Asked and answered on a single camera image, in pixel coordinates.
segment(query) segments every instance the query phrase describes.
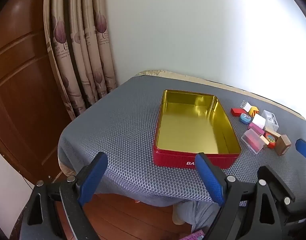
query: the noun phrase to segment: clear plastic box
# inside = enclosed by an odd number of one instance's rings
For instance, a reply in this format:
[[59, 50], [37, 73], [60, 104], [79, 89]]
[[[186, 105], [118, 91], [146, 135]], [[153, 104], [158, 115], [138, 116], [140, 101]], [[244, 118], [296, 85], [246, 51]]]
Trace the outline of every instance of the clear plastic box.
[[277, 132], [278, 123], [277, 123], [275, 115], [269, 111], [263, 110], [263, 113], [261, 114], [261, 116], [265, 118], [265, 128], [268, 128], [270, 130], [273, 130], [274, 132]]
[[265, 142], [259, 137], [259, 135], [253, 131], [253, 129], [247, 130], [241, 137], [246, 145], [255, 153], [258, 154], [262, 150]]

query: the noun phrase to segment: screw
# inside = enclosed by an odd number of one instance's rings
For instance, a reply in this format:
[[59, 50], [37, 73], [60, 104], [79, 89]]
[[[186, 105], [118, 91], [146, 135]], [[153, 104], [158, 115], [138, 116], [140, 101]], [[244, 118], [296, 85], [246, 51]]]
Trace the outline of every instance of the screw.
[[75, 180], [75, 176], [71, 175], [66, 178], [67, 182], [73, 182]]
[[264, 179], [260, 179], [260, 180], [259, 180], [259, 184], [260, 184], [261, 186], [265, 186], [265, 185], [266, 185], [266, 181], [265, 181]]
[[39, 180], [39, 181], [36, 183], [36, 186], [41, 187], [43, 184], [44, 184], [43, 180]]
[[285, 197], [284, 198], [284, 204], [285, 205], [288, 205], [288, 204], [290, 204], [291, 203], [291, 199], [289, 198], [289, 197]]
[[229, 182], [234, 182], [236, 179], [235, 179], [235, 177], [234, 176], [227, 176], [227, 179], [228, 179], [228, 181]]

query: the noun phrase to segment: wooden door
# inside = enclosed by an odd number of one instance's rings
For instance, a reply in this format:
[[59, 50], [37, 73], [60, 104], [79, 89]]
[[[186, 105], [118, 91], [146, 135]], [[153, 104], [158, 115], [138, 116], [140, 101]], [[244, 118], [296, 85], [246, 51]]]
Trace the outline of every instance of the wooden door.
[[69, 122], [47, 54], [43, 0], [8, 0], [0, 11], [0, 154], [32, 183], [52, 181]]

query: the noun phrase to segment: table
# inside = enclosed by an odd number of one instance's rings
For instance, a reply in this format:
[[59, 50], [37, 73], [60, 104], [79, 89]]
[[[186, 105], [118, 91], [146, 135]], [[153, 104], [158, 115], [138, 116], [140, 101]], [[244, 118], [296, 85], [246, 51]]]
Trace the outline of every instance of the table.
[[[306, 141], [306, 121], [298, 113], [273, 101], [222, 84], [165, 71], [140, 73], [109, 93], [63, 131], [58, 158], [62, 170], [79, 172], [95, 155], [105, 152], [109, 165], [97, 193], [116, 193], [155, 206], [168, 206], [182, 199], [211, 201], [195, 170], [158, 167], [152, 146], [162, 93], [165, 89], [213, 94], [218, 97], [239, 139], [242, 152], [224, 172], [240, 181], [256, 182], [260, 166], [270, 165], [298, 201], [306, 199], [306, 159], [295, 150], [295, 142]], [[240, 139], [246, 126], [230, 109], [243, 100], [260, 111], [273, 112], [278, 132], [292, 142], [279, 157], [265, 148], [255, 155]]]

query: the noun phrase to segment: wooden floor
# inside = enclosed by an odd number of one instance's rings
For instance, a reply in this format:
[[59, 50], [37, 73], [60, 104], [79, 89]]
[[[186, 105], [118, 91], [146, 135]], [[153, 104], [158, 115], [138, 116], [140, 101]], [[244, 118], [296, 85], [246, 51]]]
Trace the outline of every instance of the wooden floor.
[[[57, 208], [67, 239], [74, 239], [60, 202]], [[83, 209], [102, 240], [178, 240], [191, 232], [191, 225], [172, 222], [172, 206], [154, 207], [121, 195], [93, 195]]]

